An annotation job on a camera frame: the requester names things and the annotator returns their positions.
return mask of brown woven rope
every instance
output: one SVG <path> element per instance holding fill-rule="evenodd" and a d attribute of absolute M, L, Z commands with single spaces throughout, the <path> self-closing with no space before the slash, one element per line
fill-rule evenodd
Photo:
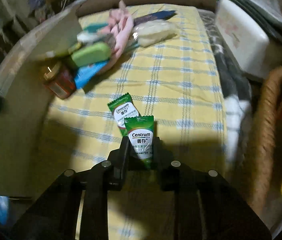
<path fill-rule="evenodd" d="M 258 109 L 253 118 L 247 152 L 239 170 L 239 192 L 260 216 L 269 190 L 277 101 L 281 93 L 282 67 L 270 72 L 261 90 Z"/>

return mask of black metal bracket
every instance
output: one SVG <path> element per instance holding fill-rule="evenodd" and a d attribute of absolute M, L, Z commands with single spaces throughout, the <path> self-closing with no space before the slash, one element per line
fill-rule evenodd
<path fill-rule="evenodd" d="M 127 170 L 133 170 L 132 150 L 125 136 L 106 161 L 87 171 L 65 171 L 16 223 L 11 239 L 75 239 L 85 190 L 80 239 L 107 240 L 107 192 L 122 189 Z M 161 190 L 175 192 L 175 240 L 271 239 L 267 227 L 217 171 L 195 171 L 174 160 L 159 137 L 153 139 L 153 168 Z"/>

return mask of blue object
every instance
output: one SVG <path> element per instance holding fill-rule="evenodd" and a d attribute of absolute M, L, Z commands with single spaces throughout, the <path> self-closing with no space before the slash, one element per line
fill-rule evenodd
<path fill-rule="evenodd" d="M 5 225 L 8 218 L 9 198 L 0 196 L 0 224 Z"/>
<path fill-rule="evenodd" d="M 96 33 L 99 29 L 104 28 L 105 26 L 108 26 L 107 22 L 91 23 L 87 27 L 85 27 L 83 30 L 88 31 L 89 33 Z"/>
<path fill-rule="evenodd" d="M 76 88 L 80 89 L 84 87 L 90 81 L 90 79 L 94 77 L 95 74 L 98 73 L 107 63 L 108 60 L 105 60 L 85 67 L 80 67 L 74 78 Z"/>

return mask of teal item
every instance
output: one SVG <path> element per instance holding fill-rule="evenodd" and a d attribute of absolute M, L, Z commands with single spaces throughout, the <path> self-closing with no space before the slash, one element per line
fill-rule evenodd
<path fill-rule="evenodd" d="M 80 89 L 84 87 L 107 63 L 108 60 L 105 60 L 79 68 L 74 78 L 76 88 Z"/>
<path fill-rule="evenodd" d="M 97 42 L 75 51 L 71 58 L 77 67 L 105 61 L 111 57 L 111 48 L 104 42 Z"/>
<path fill-rule="evenodd" d="M 104 28 L 105 26 L 108 26 L 107 22 L 104 23 L 91 23 L 87 27 L 85 27 L 83 30 L 88 31 L 89 33 L 95 33 L 99 29 Z"/>

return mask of centrum logo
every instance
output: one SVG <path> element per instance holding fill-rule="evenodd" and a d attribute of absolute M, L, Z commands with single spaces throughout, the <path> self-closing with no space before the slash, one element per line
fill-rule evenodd
<path fill-rule="evenodd" d="M 150 137 L 150 133 L 132 133 L 132 138 L 146 138 Z"/>
<path fill-rule="evenodd" d="M 115 109 L 115 111 L 117 112 L 117 113 L 119 113 L 120 111 L 122 111 L 123 109 L 125 109 L 125 108 L 127 108 L 129 106 L 129 104 L 126 104 L 126 105 L 124 105 L 124 106 L 122 106 L 121 108 L 117 108 L 117 109 Z"/>

